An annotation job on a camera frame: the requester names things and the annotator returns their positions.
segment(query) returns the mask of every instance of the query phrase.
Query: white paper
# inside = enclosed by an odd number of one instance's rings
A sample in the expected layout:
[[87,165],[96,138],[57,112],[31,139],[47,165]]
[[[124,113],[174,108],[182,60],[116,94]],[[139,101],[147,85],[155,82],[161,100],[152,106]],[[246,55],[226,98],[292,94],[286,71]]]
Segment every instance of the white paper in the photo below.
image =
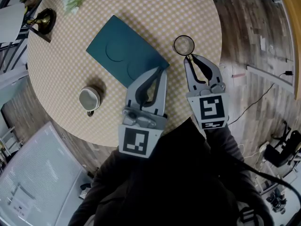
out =
[[265,51],[265,38],[260,35],[260,48]]
[[23,220],[26,220],[34,204],[31,198],[21,187],[18,187],[9,205],[9,208]]

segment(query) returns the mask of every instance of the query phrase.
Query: black cable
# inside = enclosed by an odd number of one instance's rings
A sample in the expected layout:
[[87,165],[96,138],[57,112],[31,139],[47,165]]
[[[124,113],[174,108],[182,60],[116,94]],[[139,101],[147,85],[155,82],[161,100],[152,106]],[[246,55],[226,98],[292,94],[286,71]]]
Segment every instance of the black cable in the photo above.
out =
[[251,172],[253,172],[253,173],[255,173],[255,174],[257,174],[257,175],[259,175],[259,176],[261,176],[261,177],[263,177],[265,179],[267,179],[267,180],[270,180],[272,182],[278,183],[278,184],[283,185],[283,186],[289,188],[290,190],[292,190],[297,195],[297,197],[299,199],[300,206],[301,206],[301,194],[292,185],[290,185],[289,183],[285,182],[284,180],[276,178],[276,177],[274,177],[272,175],[269,175],[269,174],[266,174],[266,173],[263,173],[263,172],[259,172],[256,169],[254,169],[253,167],[251,167],[248,164],[244,163],[243,161],[237,159],[236,157],[233,157],[233,156],[231,156],[231,155],[229,155],[227,153],[225,153],[225,154],[229,158],[231,158],[231,160],[235,161],[235,163],[237,163],[237,164],[240,164],[245,169],[247,169],[247,170],[249,170],[249,171],[251,171]]
[[228,126],[229,125],[232,125],[233,123],[235,123],[235,122],[237,122],[238,120],[239,120],[239,118],[240,117],[242,117],[243,115],[244,115],[244,113],[248,110],[248,109],[250,109],[250,107],[251,106],[253,106],[254,104],[256,104],[258,101],[260,101],[268,92],[269,92],[269,90],[273,87],[273,85],[274,85],[275,83],[273,83],[272,85],[271,85],[271,87],[258,99],[258,100],[256,100],[254,103],[252,103],[252,104],[250,104],[249,106],[248,106],[248,108],[246,108],[245,110],[244,110],[244,112],[235,120],[235,121],[233,121],[233,122],[231,122],[230,124],[228,124]]
[[[230,160],[232,160],[236,164],[239,164],[240,166],[244,167],[248,171],[251,171],[251,172],[253,172],[253,173],[255,173],[255,174],[257,174],[257,175],[259,175],[259,176],[261,176],[261,177],[263,177],[265,179],[267,179],[267,180],[270,180],[272,182],[278,183],[278,184],[283,185],[283,186],[287,187],[288,189],[292,190],[296,194],[296,196],[298,197],[298,200],[299,200],[299,203],[300,203],[300,206],[301,206],[301,194],[292,185],[290,185],[289,183],[285,182],[284,180],[276,178],[276,177],[274,177],[272,175],[269,175],[269,174],[266,174],[266,173],[263,173],[263,172],[259,172],[256,169],[254,169],[253,167],[247,165],[243,161],[237,159],[236,157],[234,157],[232,155],[229,155],[226,152],[222,152],[222,153],[224,154],[224,156],[229,157]],[[301,215],[301,209],[294,214],[294,216],[292,217],[292,220],[290,221],[289,225],[291,225],[291,226],[299,225],[300,215]]]

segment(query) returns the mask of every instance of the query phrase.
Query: cord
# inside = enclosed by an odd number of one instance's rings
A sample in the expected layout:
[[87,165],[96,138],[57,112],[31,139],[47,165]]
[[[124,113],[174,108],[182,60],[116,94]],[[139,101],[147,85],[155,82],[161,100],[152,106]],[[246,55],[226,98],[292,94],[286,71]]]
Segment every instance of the cord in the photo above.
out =
[[[243,152],[242,152],[242,155],[244,155],[244,153],[245,153],[245,145],[241,143],[241,144],[238,144],[238,147],[239,147],[240,145],[243,146]],[[256,160],[255,164],[254,164],[254,167],[255,167],[256,170],[259,170],[259,169],[256,168],[256,164],[257,164],[257,162],[259,161],[260,155],[261,155],[261,153],[262,153],[261,151],[255,152],[252,156],[246,156],[246,157],[244,157],[244,159],[253,157],[253,156],[255,156],[257,153],[259,153],[259,155],[258,155],[258,157],[257,157],[257,160]]]
[[[283,74],[285,74],[285,75],[293,75],[293,73],[292,73],[292,71],[286,71],[285,73],[282,73],[281,75],[283,75]],[[273,83],[272,85],[271,85],[271,87],[258,99],[258,100],[256,100],[254,103],[252,103],[252,104],[250,104],[245,110],[244,110],[244,112],[235,120],[235,121],[233,121],[233,122],[231,122],[231,123],[229,123],[228,124],[228,126],[229,125],[232,125],[233,123],[235,123],[235,122],[237,122],[238,120],[239,120],[239,118],[240,117],[242,117],[243,115],[244,115],[244,113],[248,110],[248,109],[250,109],[250,107],[251,106],[253,106],[254,104],[256,104],[258,101],[260,101],[268,92],[269,92],[269,90],[273,87],[273,85],[274,85],[275,83]]]

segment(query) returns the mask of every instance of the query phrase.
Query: wooden floor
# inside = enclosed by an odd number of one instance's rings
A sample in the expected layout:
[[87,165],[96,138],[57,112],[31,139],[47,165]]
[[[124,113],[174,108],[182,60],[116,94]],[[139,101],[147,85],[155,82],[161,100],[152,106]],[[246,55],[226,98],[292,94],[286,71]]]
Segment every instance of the wooden floor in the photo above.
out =
[[[214,0],[222,26],[222,57],[220,70],[230,94],[230,120],[236,119],[272,84],[246,72],[246,65],[254,65],[280,75],[292,70],[292,47],[285,13],[281,4],[272,0]],[[261,37],[265,51],[261,50]],[[245,73],[246,76],[232,78]],[[292,81],[292,77],[282,76]],[[252,155],[274,132],[282,133],[282,120],[292,129],[301,129],[301,101],[274,85],[259,103],[251,107],[230,126],[238,143],[245,145],[244,156]],[[26,89],[3,107],[11,125],[15,125],[19,139],[28,140],[51,118],[36,98],[30,81]],[[107,158],[113,148],[82,141],[60,128],[58,133],[80,163],[90,171]],[[257,156],[247,158],[254,165]]]

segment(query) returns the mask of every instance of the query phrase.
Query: white mug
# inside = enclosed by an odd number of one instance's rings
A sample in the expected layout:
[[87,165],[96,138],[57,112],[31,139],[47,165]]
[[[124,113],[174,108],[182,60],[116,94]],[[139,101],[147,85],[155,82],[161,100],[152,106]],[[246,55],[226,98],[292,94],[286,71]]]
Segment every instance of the white mug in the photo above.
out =
[[100,95],[94,88],[86,86],[79,93],[79,102],[91,117],[100,105]]

